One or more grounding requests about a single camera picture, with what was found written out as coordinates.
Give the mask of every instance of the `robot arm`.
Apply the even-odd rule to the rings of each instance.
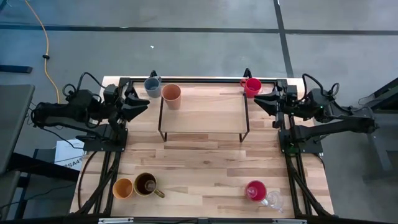
[[[138,98],[132,82],[127,84],[125,99],[121,97],[123,86],[108,85],[104,99],[98,100],[95,98],[98,95],[91,91],[80,90],[80,84],[77,89],[68,85],[73,91],[66,97],[67,104],[39,103],[32,110],[30,118],[34,126],[41,129],[63,126],[86,132],[86,136],[76,137],[85,142],[86,151],[122,151],[127,139],[126,122],[148,109],[149,100]],[[104,119],[109,124],[100,124]]]
[[[273,128],[282,126],[285,114],[303,118],[304,121],[315,118],[321,123],[329,123],[334,119],[341,120],[314,127],[293,126],[290,128],[290,132],[294,133],[290,136],[293,142],[343,131],[371,133],[376,130],[377,124],[374,122],[373,112],[370,108],[356,109],[337,104],[335,95],[338,91],[338,83],[335,85],[337,86],[335,92],[333,92],[333,88],[326,91],[320,85],[320,88],[312,89],[299,100],[296,86],[288,85],[286,80],[278,80],[272,93],[257,95],[254,97],[254,102],[270,116],[275,116]]]

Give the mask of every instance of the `yellow cable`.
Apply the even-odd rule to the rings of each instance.
[[[29,9],[33,12],[33,15],[35,15],[37,21],[40,23],[40,26],[42,26],[42,28],[43,28],[44,35],[45,35],[45,41],[47,42],[47,48],[45,50],[45,55],[48,56],[49,55],[49,37],[47,35],[47,31],[45,31],[42,21],[40,20],[39,16],[36,14],[36,12],[33,10],[32,6],[30,6],[29,2],[27,2],[27,0],[25,0],[25,3],[29,7]],[[44,73],[47,76],[47,78],[50,80],[52,85],[54,86],[55,91],[57,92],[57,103],[60,103],[60,94],[59,94],[58,88],[57,88],[56,84],[54,83],[54,81],[50,78],[50,75],[47,73],[47,59],[46,58],[44,59]]]

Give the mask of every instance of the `gray mug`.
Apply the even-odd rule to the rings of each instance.
[[[149,78],[144,82],[144,88],[148,95],[153,98],[158,98],[162,94],[162,78],[157,76],[155,71],[150,73]]]

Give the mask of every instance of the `red mug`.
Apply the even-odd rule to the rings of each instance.
[[[259,180],[254,180],[248,183],[244,189],[246,197],[253,202],[261,202],[267,206],[268,201],[266,200],[267,189],[266,186]]]
[[[257,78],[241,79],[241,86],[248,98],[253,98],[261,89],[261,81]]]

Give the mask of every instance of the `black line on floor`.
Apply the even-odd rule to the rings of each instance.
[[[302,30],[286,29],[286,34],[307,35],[398,35],[398,30]]]
[[[278,29],[260,28],[179,28],[179,27],[99,27],[99,26],[61,26],[46,25],[49,31],[93,31],[93,32],[212,32],[212,33],[247,33],[278,34]],[[41,30],[39,25],[26,23],[13,24],[3,22],[0,29]],[[303,35],[398,35],[398,30],[318,30],[318,29],[284,29],[284,34]]]
[[[41,30],[37,25],[0,24],[0,29]],[[243,33],[277,34],[278,29],[256,28],[179,28],[179,27],[98,27],[98,26],[45,26],[47,31],[94,31],[94,32],[203,32],[203,33]]]
[[[282,45],[282,54],[284,56],[287,78],[293,78],[294,74],[293,74],[292,62],[290,61],[289,48],[287,47],[284,21],[282,18],[282,13],[280,11],[279,0],[274,0],[274,6],[275,6],[276,19],[278,22],[279,38],[280,38],[280,44]]]

